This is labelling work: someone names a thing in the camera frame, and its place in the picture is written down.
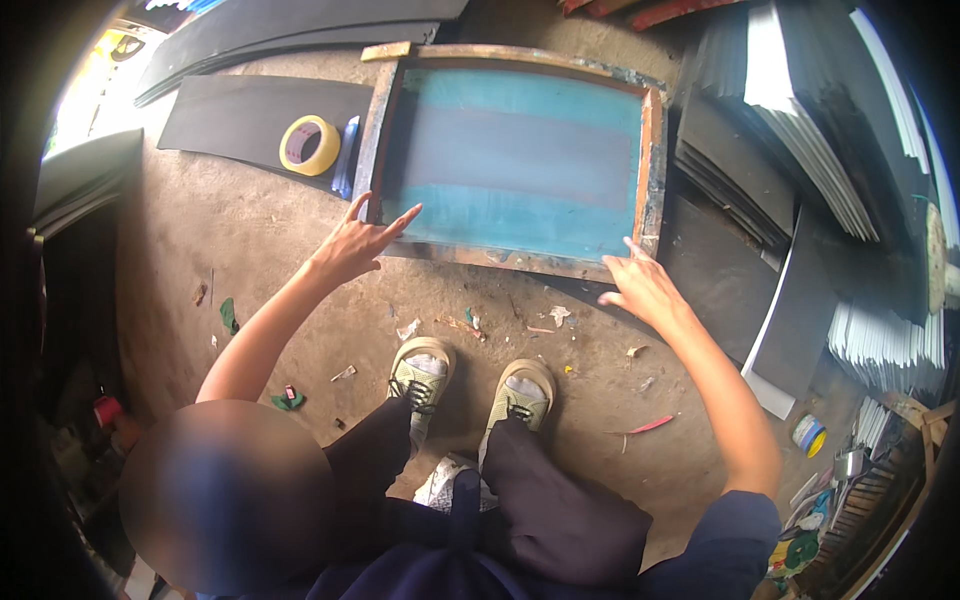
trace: green mesh shoe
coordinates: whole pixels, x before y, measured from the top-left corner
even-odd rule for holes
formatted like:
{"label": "green mesh shoe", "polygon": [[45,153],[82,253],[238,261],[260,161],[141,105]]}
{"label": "green mesh shoe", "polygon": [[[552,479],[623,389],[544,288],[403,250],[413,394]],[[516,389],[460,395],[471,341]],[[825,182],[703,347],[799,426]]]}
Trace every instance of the green mesh shoe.
{"label": "green mesh shoe", "polygon": [[[507,378],[529,379],[543,390],[544,398],[527,396],[507,386]],[[480,441],[480,467],[487,456],[487,440],[493,426],[499,420],[515,418],[523,420],[530,431],[537,431],[543,419],[553,407],[553,398],[557,395],[557,381],[553,374],[539,361],[521,358],[507,365],[496,385],[493,408],[487,420],[487,431]]]}
{"label": "green mesh shoe", "polygon": [[[406,359],[420,354],[429,354],[445,362],[446,373],[432,374],[406,362]],[[414,338],[396,352],[394,366],[390,371],[390,393],[392,396],[404,396],[410,400],[411,458],[423,446],[430,418],[456,366],[456,352],[450,345],[437,338]]]}

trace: dark pants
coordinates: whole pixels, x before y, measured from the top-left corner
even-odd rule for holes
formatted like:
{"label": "dark pants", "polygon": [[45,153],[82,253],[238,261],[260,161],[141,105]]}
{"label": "dark pants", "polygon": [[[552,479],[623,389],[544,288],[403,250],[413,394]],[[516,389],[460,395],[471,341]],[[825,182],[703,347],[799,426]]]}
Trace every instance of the dark pants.
{"label": "dark pants", "polygon": [[[389,398],[324,449],[337,486],[331,560],[370,559],[410,541],[449,545],[447,515],[385,497],[406,465],[409,431],[407,401]],[[636,576],[653,518],[600,484],[563,473],[523,421],[493,427],[483,478],[500,508],[480,516],[477,550],[567,584],[619,588]]]}

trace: red object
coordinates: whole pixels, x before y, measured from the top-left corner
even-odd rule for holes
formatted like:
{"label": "red object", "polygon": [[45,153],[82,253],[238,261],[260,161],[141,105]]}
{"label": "red object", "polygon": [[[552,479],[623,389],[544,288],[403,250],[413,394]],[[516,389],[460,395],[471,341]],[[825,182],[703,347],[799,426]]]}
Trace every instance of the red object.
{"label": "red object", "polygon": [[669,21],[675,16],[712,9],[734,2],[741,2],[741,0],[670,0],[634,13],[630,17],[629,23],[635,32],[642,32],[648,27],[653,27],[663,21]]}
{"label": "red object", "polygon": [[619,11],[622,8],[636,4],[639,0],[593,0],[585,9],[590,16],[597,18],[607,16],[613,11]]}
{"label": "red object", "polygon": [[673,415],[667,415],[667,416],[664,417],[663,419],[657,419],[657,420],[655,420],[655,421],[652,422],[652,423],[647,423],[647,424],[643,425],[642,427],[638,427],[637,429],[634,429],[633,431],[628,431],[627,433],[643,433],[644,431],[650,431],[650,430],[653,429],[654,427],[660,427],[660,426],[663,425],[664,423],[666,423],[666,422],[668,422],[668,421],[671,421],[671,420],[673,420]]}
{"label": "red object", "polygon": [[100,396],[93,402],[93,414],[100,426],[105,427],[113,423],[117,415],[123,415],[123,408],[115,397]]}
{"label": "red object", "polygon": [[593,2],[593,0],[564,0],[564,16],[570,16],[571,12],[590,2]]}

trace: foot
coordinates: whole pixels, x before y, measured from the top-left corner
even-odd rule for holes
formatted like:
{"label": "foot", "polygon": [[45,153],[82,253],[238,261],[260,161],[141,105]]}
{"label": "foot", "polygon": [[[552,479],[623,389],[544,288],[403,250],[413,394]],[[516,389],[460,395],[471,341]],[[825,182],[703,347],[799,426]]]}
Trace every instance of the foot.
{"label": "foot", "polygon": [[480,441],[480,468],[487,457],[487,440],[497,421],[520,419],[530,431],[538,431],[556,395],[557,382],[542,363],[525,358],[510,363],[500,375],[487,431]]}
{"label": "foot", "polygon": [[453,348],[437,338],[414,338],[396,352],[390,393],[410,401],[410,458],[423,446],[430,418],[456,366]]}

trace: paint can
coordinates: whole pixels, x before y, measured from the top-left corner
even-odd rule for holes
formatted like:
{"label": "paint can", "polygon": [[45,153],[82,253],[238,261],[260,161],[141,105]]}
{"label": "paint can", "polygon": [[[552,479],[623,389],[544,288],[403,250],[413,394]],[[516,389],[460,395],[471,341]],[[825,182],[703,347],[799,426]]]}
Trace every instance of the paint can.
{"label": "paint can", "polygon": [[804,415],[793,430],[793,443],[806,452],[806,458],[813,458],[826,439],[827,428],[813,415]]}

